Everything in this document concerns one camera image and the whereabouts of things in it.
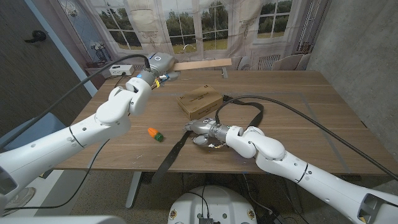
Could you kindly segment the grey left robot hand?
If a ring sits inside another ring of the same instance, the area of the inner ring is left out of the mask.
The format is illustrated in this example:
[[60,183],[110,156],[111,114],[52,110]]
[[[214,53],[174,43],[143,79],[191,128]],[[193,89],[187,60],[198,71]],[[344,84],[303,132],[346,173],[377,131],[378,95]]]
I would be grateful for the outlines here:
[[175,81],[180,76],[173,66],[178,62],[175,57],[166,53],[150,53],[148,55],[150,69],[143,69],[136,77],[146,81],[152,89],[163,86],[167,81]]

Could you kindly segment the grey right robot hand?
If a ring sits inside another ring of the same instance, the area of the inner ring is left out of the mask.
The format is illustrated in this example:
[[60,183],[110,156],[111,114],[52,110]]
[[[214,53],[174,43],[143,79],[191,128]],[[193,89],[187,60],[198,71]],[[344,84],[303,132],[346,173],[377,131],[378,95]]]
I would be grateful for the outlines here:
[[217,124],[213,118],[202,118],[188,122],[184,131],[192,131],[197,134],[193,142],[199,146],[215,147],[215,141],[224,144],[229,126]]

